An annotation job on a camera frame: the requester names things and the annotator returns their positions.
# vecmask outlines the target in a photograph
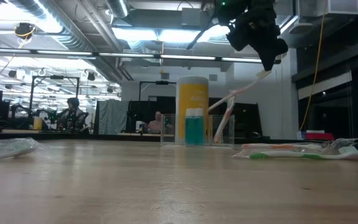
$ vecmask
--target gray curtain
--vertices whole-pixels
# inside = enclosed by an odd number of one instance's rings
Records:
[[[128,101],[99,102],[99,134],[118,134],[126,129]]]

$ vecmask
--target workbench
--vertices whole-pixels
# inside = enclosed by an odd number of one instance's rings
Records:
[[[0,160],[0,223],[358,223],[358,160],[231,159],[225,148],[42,141]]]

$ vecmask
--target table surface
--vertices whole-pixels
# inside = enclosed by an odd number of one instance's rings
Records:
[[[358,160],[231,159],[229,149],[44,141],[0,160],[0,223],[358,223]]]

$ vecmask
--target bottle cap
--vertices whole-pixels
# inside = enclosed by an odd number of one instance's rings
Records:
[[[204,116],[204,109],[203,108],[196,108],[194,109],[194,116]]]
[[[194,108],[187,108],[186,109],[186,116],[194,116],[195,115],[195,109]]]

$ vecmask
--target blue bottle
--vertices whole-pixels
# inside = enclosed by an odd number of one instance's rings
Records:
[[[194,115],[194,144],[198,146],[205,145],[205,126],[204,126],[204,109],[196,108]]]
[[[194,123],[195,110],[193,108],[186,109],[185,118],[185,142],[188,145],[195,144],[195,123]]]

